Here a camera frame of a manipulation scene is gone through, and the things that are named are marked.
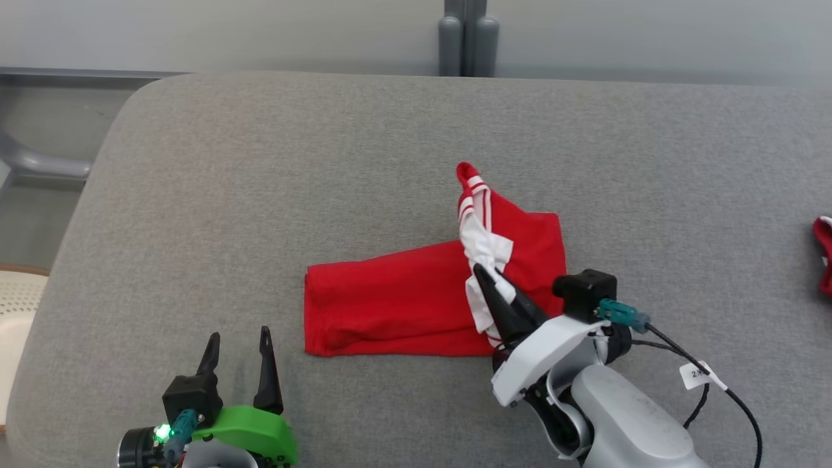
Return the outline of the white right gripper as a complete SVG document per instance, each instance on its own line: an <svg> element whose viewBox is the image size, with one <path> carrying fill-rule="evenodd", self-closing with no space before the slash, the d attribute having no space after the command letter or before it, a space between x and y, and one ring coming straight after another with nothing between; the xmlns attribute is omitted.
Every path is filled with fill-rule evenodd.
<svg viewBox="0 0 832 468"><path fill-rule="evenodd" d="M563 361L589 333L612 325L609 320L585 323L569 316L549 319L543 308L499 270L476 263L473 275L499 343L511 346L518 333L532 333L514 347L491 377L494 397L503 407L517 402L522 390Z"/></svg>

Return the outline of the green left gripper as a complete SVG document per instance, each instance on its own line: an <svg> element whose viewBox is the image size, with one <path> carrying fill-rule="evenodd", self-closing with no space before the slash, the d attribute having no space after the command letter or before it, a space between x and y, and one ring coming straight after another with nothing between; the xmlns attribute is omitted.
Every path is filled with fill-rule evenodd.
<svg viewBox="0 0 832 468"><path fill-rule="evenodd" d="M220 332L210 335L197 367L197 376L216 376L220 339ZM296 465L299 450L293 432L281 416L283 397L268 326L262 326L259 333L259 355L261 369L253 406L223 407L213 426L196 430L191 443L219 441L276 465Z"/></svg>

